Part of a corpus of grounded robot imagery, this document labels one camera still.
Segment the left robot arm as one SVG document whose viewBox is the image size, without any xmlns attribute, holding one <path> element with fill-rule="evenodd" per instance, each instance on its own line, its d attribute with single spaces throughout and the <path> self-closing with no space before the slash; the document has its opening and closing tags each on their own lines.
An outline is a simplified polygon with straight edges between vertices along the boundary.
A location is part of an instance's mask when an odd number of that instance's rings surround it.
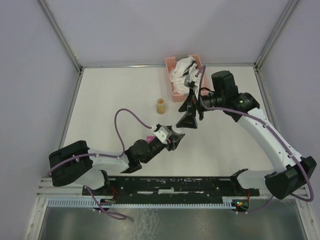
<svg viewBox="0 0 320 240">
<path fill-rule="evenodd" d="M 131 174 L 142 168 L 161 151 L 174 151 L 185 133 L 175 126 L 158 124 L 151 141 L 137 140 L 120 155 L 88 147 L 84 140 L 76 141 L 52 152 L 49 175 L 54 187 L 79 184 L 106 195 L 111 189 L 108 172 Z"/>
</svg>

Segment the pink plastic basket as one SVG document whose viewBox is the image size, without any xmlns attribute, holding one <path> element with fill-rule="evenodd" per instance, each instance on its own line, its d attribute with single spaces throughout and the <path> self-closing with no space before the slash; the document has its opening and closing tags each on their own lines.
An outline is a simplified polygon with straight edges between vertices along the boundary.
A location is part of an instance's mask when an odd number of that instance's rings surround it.
<svg viewBox="0 0 320 240">
<path fill-rule="evenodd" d="M 202 66 L 201 58 L 197 54 L 183 55 L 183 56 L 179 56 L 179 57 L 173 56 L 173 57 L 167 57 L 165 59 L 165 64 L 166 64 L 166 68 L 167 68 L 167 72 L 168 72 L 168 79 L 170 82 L 172 101 L 174 103 L 184 102 L 188 96 L 188 93 L 185 93 L 185 94 L 174 94 L 173 93 L 173 84 L 171 82 L 170 71 L 176 67 L 176 64 L 179 60 L 190 57 L 190 56 L 195 58 L 195 61 L 197 63 L 198 68 Z"/>
</svg>

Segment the white cloth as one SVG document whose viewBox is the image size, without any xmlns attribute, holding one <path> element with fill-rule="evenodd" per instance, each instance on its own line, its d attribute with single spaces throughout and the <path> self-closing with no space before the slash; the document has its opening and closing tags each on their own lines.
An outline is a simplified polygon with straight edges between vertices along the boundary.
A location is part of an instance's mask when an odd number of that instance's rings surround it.
<svg viewBox="0 0 320 240">
<path fill-rule="evenodd" d="M 179 60 L 169 73 L 170 81 L 173 84 L 173 93 L 187 94 L 189 88 L 184 85 L 185 79 L 187 76 L 194 77 L 198 71 L 198 64 L 194 57 L 189 56 Z"/>
</svg>

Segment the amber pill bottle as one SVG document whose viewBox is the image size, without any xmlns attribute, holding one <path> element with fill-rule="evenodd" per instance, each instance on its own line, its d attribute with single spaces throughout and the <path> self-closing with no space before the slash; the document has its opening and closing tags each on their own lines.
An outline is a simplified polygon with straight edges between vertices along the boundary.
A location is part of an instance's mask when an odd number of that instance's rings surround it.
<svg viewBox="0 0 320 240">
<path fill-rule="evenodd" d="M 156 111 L 158 114 L 162 115 L 166 112 L 166 103 L 163 98 L 159 98 L 156 102 Z"/>
</svg>

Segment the white vitamin bottle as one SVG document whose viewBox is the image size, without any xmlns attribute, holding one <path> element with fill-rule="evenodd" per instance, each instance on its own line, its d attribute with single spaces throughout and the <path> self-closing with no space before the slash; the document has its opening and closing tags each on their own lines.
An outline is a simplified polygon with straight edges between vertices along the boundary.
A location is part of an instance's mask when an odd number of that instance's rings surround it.
<svg viewBox="0 0 320 240">
<path fill-rule="evenodd" d="M 172 134 L 175 136 L 175 137 L 180 137 L 182 136 L 184 133 L 183 133 L 183 129 L 182 128 L 176 128 L 175 126 L 172 127 Z"/>
</svg>

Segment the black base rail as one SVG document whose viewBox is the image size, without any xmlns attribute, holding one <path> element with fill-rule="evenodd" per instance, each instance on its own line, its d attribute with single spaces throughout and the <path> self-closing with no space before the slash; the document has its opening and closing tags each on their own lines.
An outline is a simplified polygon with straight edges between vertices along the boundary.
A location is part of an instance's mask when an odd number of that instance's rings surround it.
<svg viewBox="0 0 320 240">
<path fill-rule="evenodd" d="M 109 184 L 92 191 L 96 197 L 128 203 L 221 203 L 223 197 L 258 197 L 258 189 L 245 189 L 227 176 L 110 176 Z"/>
</svg>

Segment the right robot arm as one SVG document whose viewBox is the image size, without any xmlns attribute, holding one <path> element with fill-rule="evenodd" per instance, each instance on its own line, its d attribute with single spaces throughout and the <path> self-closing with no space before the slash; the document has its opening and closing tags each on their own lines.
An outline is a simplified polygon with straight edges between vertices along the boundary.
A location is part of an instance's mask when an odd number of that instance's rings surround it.
<svg viewBox="0 0 320 240">
<path fill-rule="evenodd" d="M 240 196 L 247 189 L 266 189 L 282 200 L 307 186 L 309 197 L 304 201 L 311 202 L 314 192 L 310 178 L 317 166 L 314 158 L 302 156 L 280 135 L 257 100 L 248 92 L 239 92 L 230 71 L 213 73 L 213 90 L 209 89 L 206 95 L 202 95 L 205 90 L 202 86 L 204 73 L 202 68 L 186 76 L 184 85 L 189 88 L 189 94 L 179 109 L 185 115 L 176 127 L 196 129 L 196 116 L 202 120 L 206 111 L 223 111 L 251 135 L 272 165 L 271 170 L 239 170 L 234 175 L 236 179 L 229 183 L 231 193 Z"/>
</svg>

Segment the pink pill organizer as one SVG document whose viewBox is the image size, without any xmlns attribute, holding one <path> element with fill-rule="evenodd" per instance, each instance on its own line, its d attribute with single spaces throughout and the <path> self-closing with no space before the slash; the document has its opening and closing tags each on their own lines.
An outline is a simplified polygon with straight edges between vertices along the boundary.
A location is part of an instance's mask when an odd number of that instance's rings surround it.
<svg viewBox="0 0 320 240">
<path fill-rule="evenodd" d="M 147 143 L 149 144 L 150 142 L 152 142 L 155 139 L 155 136 L 148 136 L 146 138 Z"/>
</svg>

